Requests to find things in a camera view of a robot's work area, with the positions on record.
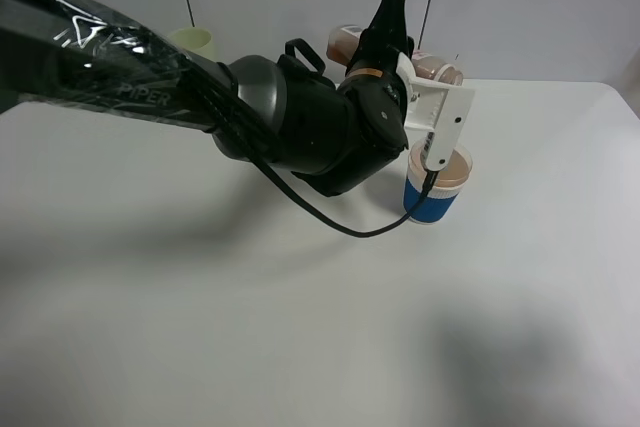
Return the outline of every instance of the black plastic wrap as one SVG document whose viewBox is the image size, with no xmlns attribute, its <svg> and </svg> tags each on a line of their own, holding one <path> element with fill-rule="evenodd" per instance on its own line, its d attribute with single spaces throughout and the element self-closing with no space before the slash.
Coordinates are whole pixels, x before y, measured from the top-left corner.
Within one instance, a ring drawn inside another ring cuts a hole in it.
<svg viewBox="0 0 640 427">
<path fill-rule="evenodd" d="M 231 84 L 218 64 L 198 58 L 195 67 L 197 56 L 92 0 L 0 0 L 0 47 L 0 90 L 17 102 L 211 131 L 188 74 Z"/>
</svg>

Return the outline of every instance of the cup lid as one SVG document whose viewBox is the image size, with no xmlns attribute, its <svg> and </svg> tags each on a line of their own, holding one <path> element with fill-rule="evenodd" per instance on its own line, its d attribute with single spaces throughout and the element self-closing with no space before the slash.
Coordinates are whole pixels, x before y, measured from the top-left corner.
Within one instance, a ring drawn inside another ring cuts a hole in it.
<svg viewBox="0 0 640 427">
<path fill-rule="evenodd" d="M 411 162 L 415 166 L 422 165 L 420 161 L 420 153 L 424 142 L 417 142 L 411 149 Z M 436 180 L 436 187 L 443 189 L 451 189 L 459 187 L 464 184 L 469 178 L 471 168 L 473 167 L 473 161 L 471 160 L 471 154 L 462 145 L 456 145 L 451 159 L 447 166 L 438 174 L 438 180 Z"/>
</svg>

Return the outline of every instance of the white table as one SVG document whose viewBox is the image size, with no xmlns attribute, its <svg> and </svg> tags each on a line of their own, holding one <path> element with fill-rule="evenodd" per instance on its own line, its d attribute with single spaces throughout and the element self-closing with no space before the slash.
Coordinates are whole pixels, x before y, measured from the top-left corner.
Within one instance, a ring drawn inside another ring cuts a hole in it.
<svg viewBox="0 0 640 427">
<path fill-rule="evenodd" d="M 640 121 L 601 84 L 470 84 L 462 195 L 369 241 L 201 133 L 3 115 L 0 424 L 637 425 Z M 297 185 L 371 229 L 405 165 Z"/>
</svg>

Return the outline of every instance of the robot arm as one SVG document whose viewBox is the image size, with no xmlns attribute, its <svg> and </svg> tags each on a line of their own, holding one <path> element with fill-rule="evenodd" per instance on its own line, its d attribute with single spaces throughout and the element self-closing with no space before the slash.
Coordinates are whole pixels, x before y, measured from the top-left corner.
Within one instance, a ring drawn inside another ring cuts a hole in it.
<svg viewBox="0 0 640 427">
<path fill-rule="evenodd" d="M 254 55 L 225 65 L 184 52 L 92 0 L 0 0 L 0 112 L 44 101 L 202 130 L 225 155 L 250 160 L 294 202 L 338 228 L 269 165 L 332 196 L 407 148 L 407 110 L 424 86 L 408 61 L 413 41 L 404 2 L 382 0 L 336 89 L 302 39 L 288 42 L 277 62 Z M 448 159 L 435 164 L 431 185 Z"/>
</svg>

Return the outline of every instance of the paper cup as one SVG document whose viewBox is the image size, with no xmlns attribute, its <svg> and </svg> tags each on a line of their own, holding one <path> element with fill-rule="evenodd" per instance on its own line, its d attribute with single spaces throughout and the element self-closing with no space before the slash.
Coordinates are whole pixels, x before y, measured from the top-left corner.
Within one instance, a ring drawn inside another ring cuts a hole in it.
<svg viewBox="0 0 640 427">
<path fill-rule="evenodd" d="M 409 168 L 407 169 L 403 202 L 407 212 L 418 202 L 422 191 L 422 183 L 427 175 L 420 161 L 420 153 L 423 146 L 424 139 L 413 144 L 409 154 Z M 453 201 L 467 182 L 472 167 L 471 154 L 458 144 L 451 156 L 449 165 L 440 172 L 438 180 L 431 192 L 429 192 L 427 199 L 411 215 L 411 220 L 421 224 L 432 224 L 444 217 L 444 214 L 447 213 L 447 210 L 449 210 L 449 207 L 451 207 L 451 204 L 453 204 Z"/>
<path fill-rule="evenodd" d="M 171 32 L 167 38 L 178 47 L 215 62 L 213 36 L 207 29 L 187 27 Z"/>
</svg>

